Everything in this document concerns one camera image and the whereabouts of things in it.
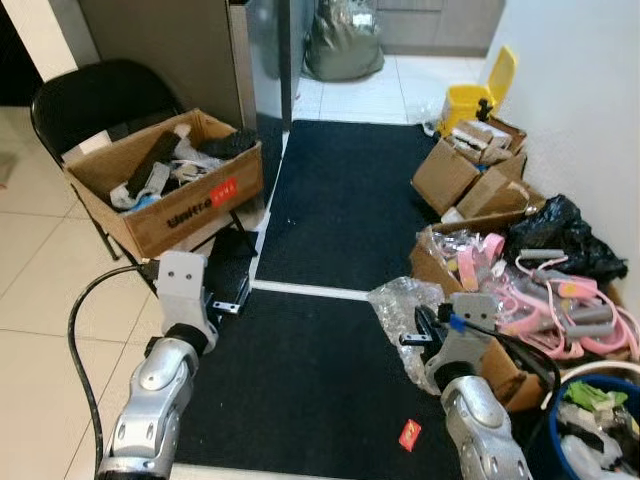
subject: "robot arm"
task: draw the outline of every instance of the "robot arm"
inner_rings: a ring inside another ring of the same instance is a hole
[[[99,480],[168,480],[180,416],[191,400],[199,359],[215,347],[202,278],[206,259],[167,252],[160,260],[158,299],[164,337],[150,344],[131,377],[129,400],[107,445]]]
[[[493,328],[496,306],[491,296],[456,293],[451,302],[450,313]],[[507,411],[487,381],[475,375],[489,338],[468,329],[464,333],[447,330],[433,312],[420,309],[416,326],[419,335],[402,335],[400,343],[425,347],[428,388],[433,395],[441,394],[462,476],[465,480],[530,480],[524,454],[511,436]]]

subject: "gray trash bag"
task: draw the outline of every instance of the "gray trash bag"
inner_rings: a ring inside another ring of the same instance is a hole
[[[371,1],[320,0],[307,36],[305,73],[322,81],[351,80],[383,65]]]

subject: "yellow lid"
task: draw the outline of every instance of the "yellow lid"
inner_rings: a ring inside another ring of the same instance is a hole
[[[509,47],[502,47],[489,77],[489,91],[497,109],[506,97],[513,77],[516,74],[516,57]]]

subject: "floor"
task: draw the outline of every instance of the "floor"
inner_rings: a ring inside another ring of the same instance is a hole
[[[385,55],[381,71],[362,80],[303,78],[293,118],[392,124],[421,123],[442,109],[451,85],[476,83],[482,58]]]
[[[415,123],[427,106],[441,107],[448,85],[474,82],[482,65],[481,59],[387,56],[384,69],[365,80],[302,79],[294,118]],[[7,156],[18,162],[8,188],[0,190],[0,478],[91,478],[93,434],[67,350],[66,324],[82,288],[115,265],[35,137],[27,109],[0,108],[0,158]],[[327,294],[316,290],[308,293]],[[156,298],[134,274],[100,286],[81,311],[78,345],[105,438],[127,400],[145,344],[159,334],[160,320]],[[177,465],[171,478],[248,475],[283,477]]]

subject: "green item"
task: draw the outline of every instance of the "green item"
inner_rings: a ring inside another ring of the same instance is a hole
[[[384,65],[375,8],[364,0],[320,0],[306,39],[304,71],[322,81],[360,78]]]
[[[585,410],[594,412],[596,410],[609,410],[618,407],[626,402],[629,396],[624,392],[605,393],[599,388],[592,387],[584,382],[573,382],[564,394],[565,400],[568,398],[576,405],[580,405]]]

